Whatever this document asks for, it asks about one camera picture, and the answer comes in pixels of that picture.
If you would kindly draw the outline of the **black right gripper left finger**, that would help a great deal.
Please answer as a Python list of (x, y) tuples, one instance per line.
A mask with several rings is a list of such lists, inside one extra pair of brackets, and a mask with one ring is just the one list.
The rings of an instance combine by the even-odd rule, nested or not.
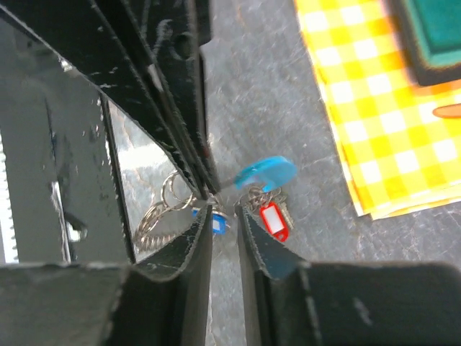
[(203, 345), (212, 208), (135, 265), (1, 268), (3, 345)]

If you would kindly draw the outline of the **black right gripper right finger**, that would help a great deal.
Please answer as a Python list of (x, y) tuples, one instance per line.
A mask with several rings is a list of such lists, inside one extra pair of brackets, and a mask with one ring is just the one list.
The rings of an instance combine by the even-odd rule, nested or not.
[(310, 262), (236, 208), (248, 345), (458, 345), (460, 271)]

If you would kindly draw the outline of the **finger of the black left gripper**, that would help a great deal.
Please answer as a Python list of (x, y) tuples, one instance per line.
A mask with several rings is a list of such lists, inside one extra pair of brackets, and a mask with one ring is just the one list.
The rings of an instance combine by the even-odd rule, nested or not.
[(200, 1), (3, 1), (136, 122), (202, 192)]
[(99, 87), (169, 155), (194, 192), (220, 191), (207, 143), (208, 1), (98, 1), (109, 37)]

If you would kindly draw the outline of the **red key tag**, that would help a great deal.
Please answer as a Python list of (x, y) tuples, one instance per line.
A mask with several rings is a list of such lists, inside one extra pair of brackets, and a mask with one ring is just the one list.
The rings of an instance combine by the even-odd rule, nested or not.
[(285, 242), (288, 239), (290, 228), (276, 203), (269, 202), (260, 207), (259, 215), (270, 235), (280, 242)]

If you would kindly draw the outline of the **blue key tag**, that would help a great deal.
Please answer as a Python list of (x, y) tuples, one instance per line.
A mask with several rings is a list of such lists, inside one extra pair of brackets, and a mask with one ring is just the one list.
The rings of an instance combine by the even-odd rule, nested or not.
[(214, 234), (225, 234), (228, 227), (228, 217), (227, 215), (218, 210), (212, 210), (212, 229)]

